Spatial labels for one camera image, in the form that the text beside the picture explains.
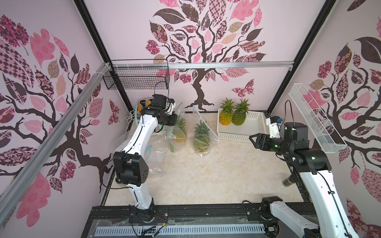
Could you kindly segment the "green-zip bag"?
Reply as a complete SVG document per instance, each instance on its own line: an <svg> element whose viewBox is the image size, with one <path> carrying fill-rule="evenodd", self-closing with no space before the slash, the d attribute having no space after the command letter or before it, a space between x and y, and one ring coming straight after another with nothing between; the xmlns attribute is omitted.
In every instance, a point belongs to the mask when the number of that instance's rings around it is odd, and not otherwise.
<svg viewBox="0 0 381 238"><path fill-rule="evenodd" d="M175 125L168 127L166 132L166 139L169 142L169 150L171 153L182 150L188 138L186 132L185 106L183 102L179 104L174 113L177 115Z"/></svg>

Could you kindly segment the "zip-top bag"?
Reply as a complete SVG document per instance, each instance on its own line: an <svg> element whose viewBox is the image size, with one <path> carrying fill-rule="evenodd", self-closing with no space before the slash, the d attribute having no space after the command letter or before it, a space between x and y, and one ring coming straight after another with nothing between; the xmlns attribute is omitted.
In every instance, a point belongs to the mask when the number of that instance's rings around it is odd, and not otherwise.
<svg viewBox="0 0 381 238"><path fill-rule="evenodd" d="M127 131L115 141L120 142L120 145L115 149L114 155L123 150L132 138L132 131ZM149 166L149 175L153 177L161 177L165 174L164 158L169 151L169 142L166 139L165 131L153 133L150 137L147 147L144 150L143 158Z"/></svg>

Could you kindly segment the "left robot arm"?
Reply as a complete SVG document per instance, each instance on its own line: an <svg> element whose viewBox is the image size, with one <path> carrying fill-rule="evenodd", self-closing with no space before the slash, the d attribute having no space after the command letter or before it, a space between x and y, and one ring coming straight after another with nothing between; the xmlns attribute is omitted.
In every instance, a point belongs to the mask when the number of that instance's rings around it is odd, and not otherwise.
<svg viewBox="0 0 381 238"><path fill-rule="evenodd" d="M148 142L159 126L173 126L178 115L174 113L175 100L167 96L154 94L153 100L141 110L138 126L128 142L113 156L116 179L125 184L134 199L132 214L136 219L151 222L155 217L155 204L145 184L149 166L144 160Z"/></svg>

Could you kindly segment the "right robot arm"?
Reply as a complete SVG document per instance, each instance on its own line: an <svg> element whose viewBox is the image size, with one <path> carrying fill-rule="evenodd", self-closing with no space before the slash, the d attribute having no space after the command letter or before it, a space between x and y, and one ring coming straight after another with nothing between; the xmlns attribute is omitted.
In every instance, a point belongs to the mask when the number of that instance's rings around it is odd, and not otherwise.
<svg viewBox="0 0 381 238"><path fill-rule="evenodd" d="M283 161L293 166L308 191L318 223L308 221L277 196L263 198L264 218L277 218L300 238L358 237L335 189L327 155L320 149L309 148L305 124L285 123L283 137L257 133L249 139L256 149L281 155Z"/></svg>

